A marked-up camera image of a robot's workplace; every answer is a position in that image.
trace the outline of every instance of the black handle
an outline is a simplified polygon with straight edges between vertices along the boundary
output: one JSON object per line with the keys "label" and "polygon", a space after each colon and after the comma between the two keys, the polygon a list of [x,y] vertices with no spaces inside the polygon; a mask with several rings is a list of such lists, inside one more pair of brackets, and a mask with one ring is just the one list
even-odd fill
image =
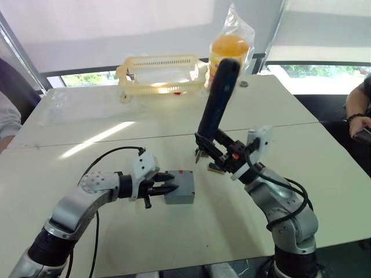
{"label": "black handle", "polygon": [[198,134],[213,140],[225,107],[230,99],[239,73],[239,62],[224,59],[220,62],[210,95],[198,127]]}

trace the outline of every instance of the white table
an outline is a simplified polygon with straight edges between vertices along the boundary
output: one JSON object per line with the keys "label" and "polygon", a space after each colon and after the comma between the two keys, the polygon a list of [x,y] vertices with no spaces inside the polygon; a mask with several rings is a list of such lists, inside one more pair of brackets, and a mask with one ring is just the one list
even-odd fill
{"label": "white table", "polygon": [[[245,141],[247,130],[231,131]],[[0,277],[6,277],[42,228],[58,200],[76,186],[100,154],[123,146],[145,146],[161,169],[194,171],[195,203],[166,205],[152,198],[118,200],[100,209],[96,276],[106,277],[272,255],[263,213],[243,185],[194,163],[193,135],[98,142],[62,159],[75,145],[7,149],[0,156]],[[171,152],[178,146],[176,153]],[[94,169],[127,172],[135,151],[113,153]],[[305,186],[319,219],[318,247],[371,236],[370,178],[319,124],[275,127],[263,163]],[[74,277],[87,277],[95,221],[75,247]]]}
{"label": "white table", "polygon": [[[297,125],[317,122],[302,104],[291,95],[274,76],[249,75],[247,88],[236,85],[234,94],[227,105],[220,128],[229,130],[248,129],[260,125]],[[193,134],[199,125],[206,97],[198,93],[181,96],[174,94],[138,96],[137,101],[129,103],[134,112],[104,119],[90,119],[74,123],[60,123],[41,126],[38,122],[50,106],[55,93],[89,95],[119,95],[118,86],[80,87],[53,89],[43,98],[35,111],[28,118],[17,137],[9,147],[37,147],[49,145],[77,144],[86,140],[112,141],[134,138],[150,138]],[[123,122],[132,125],[116,130],[109,136],[105,131],[112,131]]]}

